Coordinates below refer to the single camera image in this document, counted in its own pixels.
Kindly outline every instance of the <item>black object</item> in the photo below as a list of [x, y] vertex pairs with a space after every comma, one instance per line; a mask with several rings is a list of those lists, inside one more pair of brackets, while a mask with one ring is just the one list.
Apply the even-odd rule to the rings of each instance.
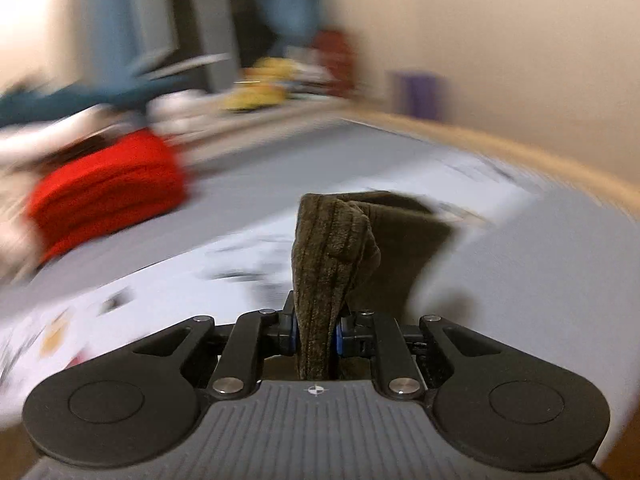
[[438, 316], [346, 312], [332, 362], [368, 358], [372, 380], [260, 381], [296, 339], [289, 297], [46, 379], [24, 406], [44, 454], [25, 478], [603, 478], [609, 408], [572, 372]]

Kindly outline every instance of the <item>silver screw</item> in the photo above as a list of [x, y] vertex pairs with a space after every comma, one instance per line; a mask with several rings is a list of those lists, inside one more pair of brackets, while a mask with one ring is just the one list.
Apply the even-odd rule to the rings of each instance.
[[220, 377], [211, 386], [219, 394], [236, 394], [244, 388], [244, 383], [237, 377]]
[[410, 395], [420, 389], [420, 383], [411, 377], [398, 377], [389, 381], [389, 389], [398, 395]]

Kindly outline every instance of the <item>blue curtain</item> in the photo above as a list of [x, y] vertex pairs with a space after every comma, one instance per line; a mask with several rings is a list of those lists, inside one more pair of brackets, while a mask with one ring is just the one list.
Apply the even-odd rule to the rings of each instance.
[[282, 56], [287, 45], [306, 46], [320, 27], [318, 0], [256, 0], [264, 22], [278, 39], [270, 56]]

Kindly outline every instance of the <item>beige wall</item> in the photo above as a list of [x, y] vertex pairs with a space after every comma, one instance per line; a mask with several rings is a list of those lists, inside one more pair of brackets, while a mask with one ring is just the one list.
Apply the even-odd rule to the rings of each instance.
[[79, 78], [72, 0], [0, 0], [0, 91], [24, 79]]
[[449, 118], [640, 183], [640, 0], [328, 0], [365, 88], [446, 76]]

